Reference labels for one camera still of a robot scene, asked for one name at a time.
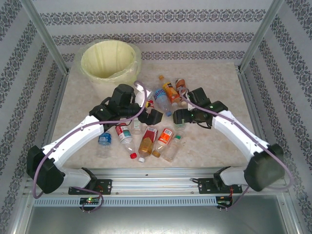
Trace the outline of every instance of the white bottle cap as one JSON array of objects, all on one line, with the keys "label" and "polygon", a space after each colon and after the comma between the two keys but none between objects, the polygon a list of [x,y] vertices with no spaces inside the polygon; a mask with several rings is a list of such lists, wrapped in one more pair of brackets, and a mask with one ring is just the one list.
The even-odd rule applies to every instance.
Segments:
[{"label": "white bottle cap", "polygon": [[139,162],[145,162],[145,158],[139,157],[139,158],[138,158],[138,161],[139,161]]}]

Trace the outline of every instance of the striped wall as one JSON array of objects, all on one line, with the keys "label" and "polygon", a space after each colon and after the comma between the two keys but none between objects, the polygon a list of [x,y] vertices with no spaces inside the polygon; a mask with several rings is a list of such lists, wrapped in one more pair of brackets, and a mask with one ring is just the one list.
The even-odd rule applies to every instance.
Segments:
[{"label": "striped wall", "polygon": [[283,147],[294,175],[304,233],[312,233],[311,3],[283,3],[245,71],[265,136]]},{"label": "striped wall", "polygon": [[14,218],[26,155],[42,145],[62,74],[18,0],[0,1],[0,233]]},{"label": "striped wall", "polygon": [[144,63],[234,62],[238,65],[272,0],[36,0],[70,66],[95,39],[134,43]]}]

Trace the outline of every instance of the black mounting bracket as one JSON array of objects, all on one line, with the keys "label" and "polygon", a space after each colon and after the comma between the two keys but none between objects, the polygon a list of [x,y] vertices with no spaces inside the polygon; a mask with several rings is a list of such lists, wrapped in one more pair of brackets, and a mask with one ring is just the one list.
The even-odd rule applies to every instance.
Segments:
[{"label": "black mounting bracket", "polygon": [[[110,195],[112,192],[112,180],[111,179],[97,179],[94,188],[92,189],[95,192],[99,192],[102,195]],[[96,195],[95,193],[89,193],[86,191],[74,189],[69,187],[69,195]]]},{"label": "black mounting bracket", "polygon": [[231,188],[233,194],[241,194],[243,192],[242,187],[238,185],[224,186],[221,190],[214,184],[213,178],[199,178],[192,179],[192,181],[198,184],[199,194],[229,194]]}]

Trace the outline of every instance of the beige tabletop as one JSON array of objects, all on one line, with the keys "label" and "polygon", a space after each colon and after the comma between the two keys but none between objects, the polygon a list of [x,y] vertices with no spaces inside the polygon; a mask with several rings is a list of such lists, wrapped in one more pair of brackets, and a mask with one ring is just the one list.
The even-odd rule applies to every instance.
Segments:
[{"label": "beige tabletop", "polygon": [[[252,131],[252,124],[233,63],[214,64],[143,64],[138,80],[152,89],[159,87],[158,76],[163,74],[172,82],[184,78],[190,90],[202,87],[212,102],[222,101],[234,116]],[[101,99],[94,92],[89,80],[75,66],[72,67],[59,111],[53,140],[60,138],[80,123]],[[173,128],[171,117],[163,116],[156,125]],[[98,137],[73,154],[64,167],[68,168],[185,168],[242,166],[247,161],[241,152],[222,133],[207,130],[196,124],[187,124],[181,148],[172,163],[150,156],[145,163],[130,159],[119,142],[115,128],[110,129],[112,144],[110,157],[97,156]],[[133,135],[138,150],[142,135]]]}]

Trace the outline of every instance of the orange bottle label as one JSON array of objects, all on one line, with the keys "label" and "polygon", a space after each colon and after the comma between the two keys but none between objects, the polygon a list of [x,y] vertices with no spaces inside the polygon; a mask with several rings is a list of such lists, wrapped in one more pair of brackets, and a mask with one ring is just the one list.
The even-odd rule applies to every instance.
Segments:
[{"label": "orange bottle label", "polygon": [[176,90],[173,88],[173,86],[172,86],[172,84],[170,82],[165,83],[162,86],[162,88],[165,90],[165,92],[167,94],[167,97],[169,98],[169,101],[171,103],[177,102],[176,99],[180,98],[179,94],[176,92]]},{"label": "orange bottle label", "polygon": [[167,144],[170,141],[172,135],[173,135],[173,132],[170,129],[165,128],[162,131],[161,135],[159,136],[158,140]]}]

